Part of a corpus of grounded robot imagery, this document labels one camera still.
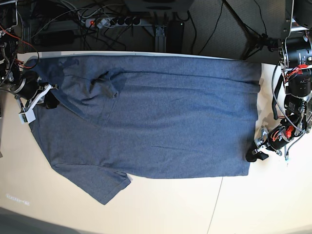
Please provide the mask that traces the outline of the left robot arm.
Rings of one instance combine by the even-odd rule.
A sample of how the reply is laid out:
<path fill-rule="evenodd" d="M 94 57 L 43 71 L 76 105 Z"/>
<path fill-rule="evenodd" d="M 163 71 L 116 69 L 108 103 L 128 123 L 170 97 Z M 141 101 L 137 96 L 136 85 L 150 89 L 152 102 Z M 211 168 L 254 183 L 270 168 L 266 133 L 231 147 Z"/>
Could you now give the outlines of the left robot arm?
<path fill-rule="evenodd" d="M 281 61 L 276 67 L 281 74 L 271 81 L 273 117 L 280 123 L 270 131 L 261 128 L 246 153 L 248 162 L 267 159 L 265 150 L 288 159 L 290 148 L 312 128 L 312 2 L 293 1 L 290 17 L 298 25 L 290 32 L 301 36 L 288 35 L 278 42 Z"/>

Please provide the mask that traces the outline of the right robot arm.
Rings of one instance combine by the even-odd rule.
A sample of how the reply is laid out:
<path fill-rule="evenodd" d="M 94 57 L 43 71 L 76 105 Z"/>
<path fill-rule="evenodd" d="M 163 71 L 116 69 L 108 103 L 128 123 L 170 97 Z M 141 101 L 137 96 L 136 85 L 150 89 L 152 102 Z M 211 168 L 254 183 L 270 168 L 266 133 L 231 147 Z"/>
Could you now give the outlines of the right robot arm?
<path fill-rule="evenodd" d="M 33 68 L 39 63 L 39 52 L 34 65 L 25 65 L 18 59 L 22 45 L 32 47 L 24 40 L 24 22 L 18 12 L 17 0 L 0 2 L 0 91 L 14 96 L 21 111 L 30 109 L 31 105 L 42 105 L 54 109 L 59 101 L 52 90 L 57 85 L 42 82 Z"/>

